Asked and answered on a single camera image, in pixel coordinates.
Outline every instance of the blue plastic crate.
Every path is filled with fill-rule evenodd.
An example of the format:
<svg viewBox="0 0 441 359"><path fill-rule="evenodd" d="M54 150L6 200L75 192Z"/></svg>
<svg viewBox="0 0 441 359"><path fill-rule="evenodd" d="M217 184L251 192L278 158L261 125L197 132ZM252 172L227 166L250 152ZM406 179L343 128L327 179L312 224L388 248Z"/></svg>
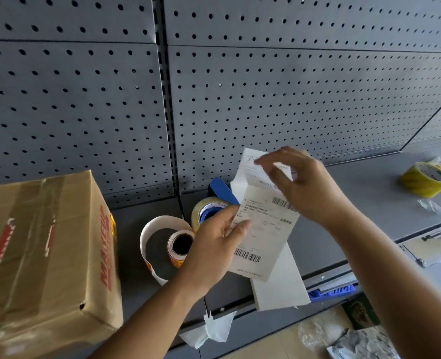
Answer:
<svg viewBox="0 0 441 359"><path fill-rule="evenodd" d="M332 297L349 295L353 292L355 292L354 285L348 285L348 286L344 286L339 289L333 289L332 291L324 292L324 293L320 292L319 289L315 289L315 290L309 292L309 297L310 297L311 301L320 301L320 300L330 299Z"/></svg>

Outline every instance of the hand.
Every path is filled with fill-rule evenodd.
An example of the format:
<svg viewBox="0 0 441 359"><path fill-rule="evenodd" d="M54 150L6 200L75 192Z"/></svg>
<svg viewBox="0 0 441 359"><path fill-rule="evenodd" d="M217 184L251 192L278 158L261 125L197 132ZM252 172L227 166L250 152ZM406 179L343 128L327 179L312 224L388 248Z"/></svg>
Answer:
<svg viewBox="0 0 441 359"><path fill-rule="evenodd" d="M191 285L199 298L224 277L234 251L252 226L250 220L236 225L226 236L239 205L218 211L200 225L178 275Z"/></svg>
<svg viewBox="0 0 441 359"><path fill-rule="evenodd" d="M275 162L292 167L297 172L295 181L275 167ZM344 213L355 210L325 166L307 151L287 146L260 157L255 163L262 166L299 213L325 228L341 223Z"/></svg>

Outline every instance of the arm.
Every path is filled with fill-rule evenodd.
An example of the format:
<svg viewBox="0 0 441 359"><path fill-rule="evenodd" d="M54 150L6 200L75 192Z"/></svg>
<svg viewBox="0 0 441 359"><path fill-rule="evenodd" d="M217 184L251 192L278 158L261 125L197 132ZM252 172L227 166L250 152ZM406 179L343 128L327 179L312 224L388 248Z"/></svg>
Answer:
<svg viewBox="0 0 441 359"><path fill-rule="evenodd" d="M234 251L250 229L238 224L226 236L238 205L207 219L177 275L159 289L91 359L161 359L194 303L226 273Z"/></svg>
<svg viewBox="0 0 441 359"><path fill-rule="evenodd" d="M290 181L273 163L297 172ZM343 194L323 164L291 147L256 161L289 202L336 240L403 359L441 358L441 293Z"/></svg>

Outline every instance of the right hand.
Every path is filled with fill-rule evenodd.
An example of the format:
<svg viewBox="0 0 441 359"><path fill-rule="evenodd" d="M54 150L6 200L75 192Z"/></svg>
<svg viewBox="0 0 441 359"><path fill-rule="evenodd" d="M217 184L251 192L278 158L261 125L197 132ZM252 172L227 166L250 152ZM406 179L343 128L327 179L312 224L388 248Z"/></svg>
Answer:
<svg viewBox="0 0 441 359"><path fill-rule="evenodd" d="M297 172L297 178L290 181L274 166L275 162L289 165ZM355 211L325 166L307 151L286 146L260 157L255 163L262 166L299 213L325 228L342 223L346 214Z"/></svg>

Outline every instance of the left hand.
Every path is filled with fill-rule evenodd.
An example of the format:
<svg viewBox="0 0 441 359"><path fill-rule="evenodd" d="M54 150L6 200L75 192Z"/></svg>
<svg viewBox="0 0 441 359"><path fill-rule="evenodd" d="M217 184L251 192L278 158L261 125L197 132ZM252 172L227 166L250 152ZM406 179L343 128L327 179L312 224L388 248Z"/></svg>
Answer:
<svg viewBox="0 0 441 359"><path fill-rule="evenodd" d="M236 225L226 236L239 205L218 211L200 225L178 276L191 286L198 298L224 277L235 249L252 226L250 220Z"/></svg>

